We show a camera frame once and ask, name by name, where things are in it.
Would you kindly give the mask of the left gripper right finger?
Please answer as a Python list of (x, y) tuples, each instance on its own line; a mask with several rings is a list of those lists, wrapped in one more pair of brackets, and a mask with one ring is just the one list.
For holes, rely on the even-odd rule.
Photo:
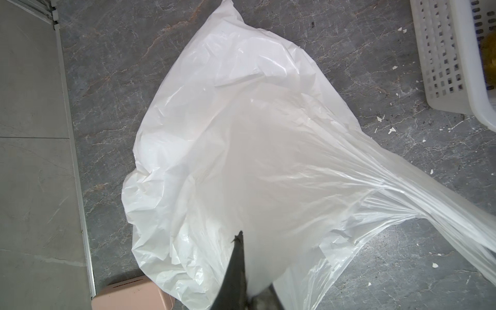
[(272, 284), (254, 296), (248, 302), (247, 308), (249, 310), (284, 310)]

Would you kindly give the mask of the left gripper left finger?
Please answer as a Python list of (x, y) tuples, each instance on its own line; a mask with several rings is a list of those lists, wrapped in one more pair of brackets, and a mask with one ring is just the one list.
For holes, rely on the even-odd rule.
[(211, 310), (241, 310), (247, 304), (244, 235), (240, 231), (233, 240), (235, 246), (221, 288)]

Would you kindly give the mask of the white plastic bag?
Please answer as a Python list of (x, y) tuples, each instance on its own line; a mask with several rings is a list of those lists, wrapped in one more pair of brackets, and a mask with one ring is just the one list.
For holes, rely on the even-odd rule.
[(361, 248), (428, 220), (495, 281), (495, 217), (362, 132), (294, 43), (223, 1), (158, 89), (121, 200), (139, 268), (209, 309), (244, 237), (246, 291), (315, 309)]

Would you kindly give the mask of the yellow pineapple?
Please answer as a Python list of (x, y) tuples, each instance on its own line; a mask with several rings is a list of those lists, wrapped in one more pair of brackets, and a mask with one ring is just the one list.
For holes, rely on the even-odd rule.
[(495, 87), (495, 32), (489, 33), (480, 44), (484, 78)]

